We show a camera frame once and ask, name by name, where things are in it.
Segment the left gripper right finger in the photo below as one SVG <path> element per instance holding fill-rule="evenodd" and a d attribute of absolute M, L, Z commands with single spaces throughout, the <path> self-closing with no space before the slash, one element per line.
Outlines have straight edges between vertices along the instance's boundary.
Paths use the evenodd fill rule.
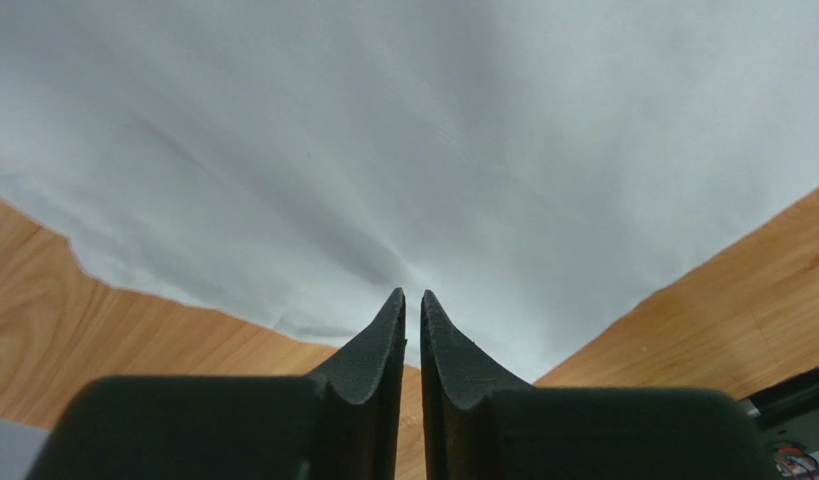
<path fill-rule="evenodd" d="M 771 479 L 757 430 L 726 394 L 689 388 L 540 388 L 421 303 L 431 479 Z"/>

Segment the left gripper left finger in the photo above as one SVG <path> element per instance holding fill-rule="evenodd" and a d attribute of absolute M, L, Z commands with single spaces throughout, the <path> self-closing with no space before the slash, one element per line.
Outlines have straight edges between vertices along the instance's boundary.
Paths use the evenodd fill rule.
<path fill-rule="evenodd" d="M 405 296 L 298 376 L 108 376 L 68 404 L 32 479 L 391 479 Z"/>

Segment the white long sleeve shirt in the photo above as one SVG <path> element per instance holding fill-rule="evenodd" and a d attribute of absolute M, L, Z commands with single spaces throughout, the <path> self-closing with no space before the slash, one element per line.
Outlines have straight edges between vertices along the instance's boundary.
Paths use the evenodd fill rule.
<path fill-rule="evenodd" d="M 0 1 L 0 197 L 110 285 L 534 381 L 819 186 L 819 1 Z"/>

